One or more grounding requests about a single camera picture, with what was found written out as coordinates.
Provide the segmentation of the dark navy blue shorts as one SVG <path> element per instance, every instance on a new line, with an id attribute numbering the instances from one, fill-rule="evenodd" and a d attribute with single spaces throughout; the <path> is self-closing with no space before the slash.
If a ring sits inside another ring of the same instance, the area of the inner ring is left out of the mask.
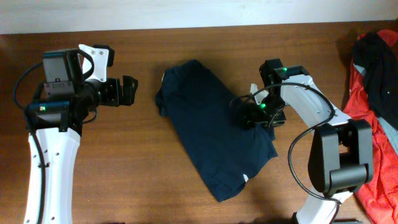
<path id="1" fill-rule="evenodd" d="M 237 196 L 246 182 L 277 157 L 273 129 L 245 130 L 233 119 L 235 95 L 197 60 L 165 70 L 155 96 L 179 140 L 218 202 Z"/>

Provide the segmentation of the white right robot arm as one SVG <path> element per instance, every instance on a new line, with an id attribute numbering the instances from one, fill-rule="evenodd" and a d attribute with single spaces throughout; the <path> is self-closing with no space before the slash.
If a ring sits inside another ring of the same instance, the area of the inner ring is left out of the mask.
<path id="1" fill-rule="evenodd" d="M 307 125 L 291 143 L 287 162 L 292 177 L 308 197 L 288 223 L 336 223 L 342 204 L 373 179 L 373 136 L 370 124 L 339 110 L 316 86 L 301 65 L 283 66 L 266 60 L 259 68 L 264 87 L 233 98 L 229 107 L 243 129 L 284 125 L 291 106 Z M 294 171 L 292 153 L 307 134 L 313 135 L 308 158 L 308 189 Z"/>

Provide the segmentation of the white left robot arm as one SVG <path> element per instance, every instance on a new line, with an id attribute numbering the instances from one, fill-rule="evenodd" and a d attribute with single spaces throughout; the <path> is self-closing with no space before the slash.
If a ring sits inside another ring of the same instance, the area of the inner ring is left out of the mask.
<path id="1" fill-rule="evenodd" d="M 83 125 L 99 106 L 131 106 L 138 81 L 109 78 L 114 50 L 80 44 L 48 51 L 42 62 L 46 80 L 25 106 L 29 130 L 30 178 L 24 223 L 71 223 L 73 171 Z"/>

